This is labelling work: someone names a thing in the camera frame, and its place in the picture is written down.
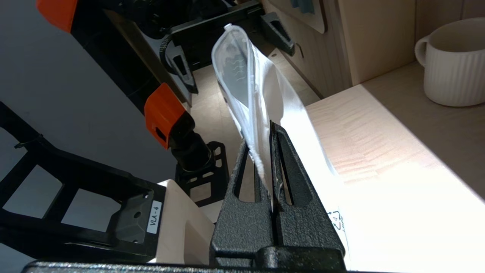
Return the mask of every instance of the plastic bag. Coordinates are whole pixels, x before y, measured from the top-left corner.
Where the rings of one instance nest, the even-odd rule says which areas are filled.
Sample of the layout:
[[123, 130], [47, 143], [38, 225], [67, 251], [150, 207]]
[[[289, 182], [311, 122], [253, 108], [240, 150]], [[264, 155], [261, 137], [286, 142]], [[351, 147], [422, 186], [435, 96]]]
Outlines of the plastic bag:
[[271, 195], [270, 120], [288, 133], [342, 243], [348, 247], [339, 207], [342, 182], [288, 80], [239, 26], [227, 25], [212, 49], [212, 64], [229, 111]]

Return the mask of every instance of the white mug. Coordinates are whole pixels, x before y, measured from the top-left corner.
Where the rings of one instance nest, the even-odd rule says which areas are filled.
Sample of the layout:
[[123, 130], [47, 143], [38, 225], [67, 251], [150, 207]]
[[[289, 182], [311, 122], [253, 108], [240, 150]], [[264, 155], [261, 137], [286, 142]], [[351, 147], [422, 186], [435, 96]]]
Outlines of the white mug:
[[414, 47], [424, 93], [447, 106], [485, 102], [485, 17], [444, 25]]

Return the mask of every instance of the wooden table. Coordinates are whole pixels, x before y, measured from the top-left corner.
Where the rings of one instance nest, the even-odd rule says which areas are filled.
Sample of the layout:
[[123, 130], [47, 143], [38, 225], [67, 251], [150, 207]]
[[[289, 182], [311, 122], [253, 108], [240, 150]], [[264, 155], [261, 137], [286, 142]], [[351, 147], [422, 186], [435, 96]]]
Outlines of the wooden table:
[[485, 204], [436, 154], [485, 189], [485, 106], [435, 104], [422, 78], [411, 64], [307, 107], [344, 181], [353, 270], [483, 270]]

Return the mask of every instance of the gray wall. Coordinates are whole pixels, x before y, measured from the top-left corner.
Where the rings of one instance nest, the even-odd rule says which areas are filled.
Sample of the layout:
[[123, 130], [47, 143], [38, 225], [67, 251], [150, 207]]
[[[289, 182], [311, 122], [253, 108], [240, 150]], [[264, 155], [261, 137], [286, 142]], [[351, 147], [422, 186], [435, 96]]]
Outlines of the gray wall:
[[[174, 177], [175, 159], [145, 129], [143, 115], [72, 36], [45, 21], [34, 0], [0, 1], [0, 101], [59, 149], [151, 182]], [[3, 129], [0, 142], [8, 144], [0, 145], [2, 179], [21, 151]], [[36, 214], [59, 186], [44, 172], [29, 176], [4, 208]], [[64, 222], [95, 229], [117, 205], [85, 192], [75, 201]], [[93, 208], [96, 215], [82, 217]], [[30, 260], [0, 245], [2, 272], [19, 272]]]

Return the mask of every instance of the label sticker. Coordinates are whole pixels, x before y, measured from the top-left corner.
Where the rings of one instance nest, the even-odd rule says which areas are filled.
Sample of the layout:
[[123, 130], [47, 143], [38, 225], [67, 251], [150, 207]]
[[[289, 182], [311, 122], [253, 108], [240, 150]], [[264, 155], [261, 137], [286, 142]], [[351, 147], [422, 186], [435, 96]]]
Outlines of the label sticker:
[[162, 203], [158, 201], [152, 202], [152, 209], [150, 210], [150, 218], [148, 219], [148, 225], [146, 231], [156, 234], [158, 232], [158, 222], [162, 215]]

